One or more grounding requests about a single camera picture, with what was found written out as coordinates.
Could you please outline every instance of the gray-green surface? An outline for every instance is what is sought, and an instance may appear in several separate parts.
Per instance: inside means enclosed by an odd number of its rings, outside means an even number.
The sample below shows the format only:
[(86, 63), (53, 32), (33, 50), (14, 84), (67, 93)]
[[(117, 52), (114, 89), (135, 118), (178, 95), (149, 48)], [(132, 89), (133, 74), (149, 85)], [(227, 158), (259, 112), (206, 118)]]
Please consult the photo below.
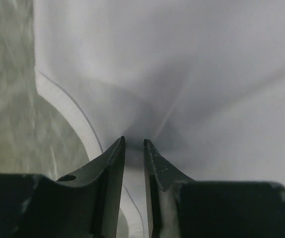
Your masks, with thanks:
[[(57, 179), (88, 158), (68, 122), (36, 92), (33, 40), (32, 0), (0, 0), (0, 173)], [(122, 213), (119, 225), (124, 238)]]

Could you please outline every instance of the white garment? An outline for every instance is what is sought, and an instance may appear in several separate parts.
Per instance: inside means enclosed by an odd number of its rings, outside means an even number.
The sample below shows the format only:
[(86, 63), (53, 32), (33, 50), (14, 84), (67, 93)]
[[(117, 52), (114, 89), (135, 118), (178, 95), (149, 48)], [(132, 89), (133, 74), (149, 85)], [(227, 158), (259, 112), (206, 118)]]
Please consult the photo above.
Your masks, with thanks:
[(126, 138), (130, 237), (148, 234), (145, 138), (194, 179), (285, 185), (285, 0), (35, 0), (34, 9), (38, 92), (90, 160)]

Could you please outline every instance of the black plastic part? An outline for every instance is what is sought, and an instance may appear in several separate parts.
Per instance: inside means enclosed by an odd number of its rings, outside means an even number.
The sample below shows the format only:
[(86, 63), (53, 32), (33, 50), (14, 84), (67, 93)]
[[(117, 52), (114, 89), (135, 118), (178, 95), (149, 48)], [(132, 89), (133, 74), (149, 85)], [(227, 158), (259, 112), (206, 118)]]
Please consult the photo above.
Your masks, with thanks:
[(0, 238), (114, 238), (125, 139), (54, 182), (0, 174)]
[(285, 188), (274, 182), (199, 182), (144, 142), (149, 237), (285, 238)]

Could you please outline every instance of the robotic claw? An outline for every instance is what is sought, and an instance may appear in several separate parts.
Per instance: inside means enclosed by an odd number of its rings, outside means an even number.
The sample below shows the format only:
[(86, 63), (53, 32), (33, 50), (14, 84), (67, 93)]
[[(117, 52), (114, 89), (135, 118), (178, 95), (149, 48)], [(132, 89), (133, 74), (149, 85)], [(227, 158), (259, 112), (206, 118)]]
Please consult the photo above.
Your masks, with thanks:
[[(57, 181), (0, 175), (0, 238), (114, 238), (125, 139)], [(285, 188), (274, 182), (200, 182), (144, 141), (151, 238), (285, 238)]]

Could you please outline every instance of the white fabric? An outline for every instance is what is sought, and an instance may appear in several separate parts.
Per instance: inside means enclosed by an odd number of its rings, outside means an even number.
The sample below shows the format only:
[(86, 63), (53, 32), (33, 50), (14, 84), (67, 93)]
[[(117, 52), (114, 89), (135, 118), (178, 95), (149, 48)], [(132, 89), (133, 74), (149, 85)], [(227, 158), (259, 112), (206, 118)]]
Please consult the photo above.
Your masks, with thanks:
[(38, 92), (90, 160), (126, 137), (130, 237), (147, 237), (145, 138), (194, 179), (285, 185), (285, 0), (35, 0), (34, 9)]

